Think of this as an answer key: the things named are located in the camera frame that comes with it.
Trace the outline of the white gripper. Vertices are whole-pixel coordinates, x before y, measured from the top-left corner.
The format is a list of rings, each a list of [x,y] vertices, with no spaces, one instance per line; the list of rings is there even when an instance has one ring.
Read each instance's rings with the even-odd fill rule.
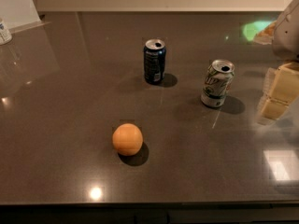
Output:
[[[272,40],[274,53],[283,60],[299,61],[299,0],[292,0],[280,13]],[[269,68],[258,104],[258,121],[276,121],[299,97],[299,62]]]

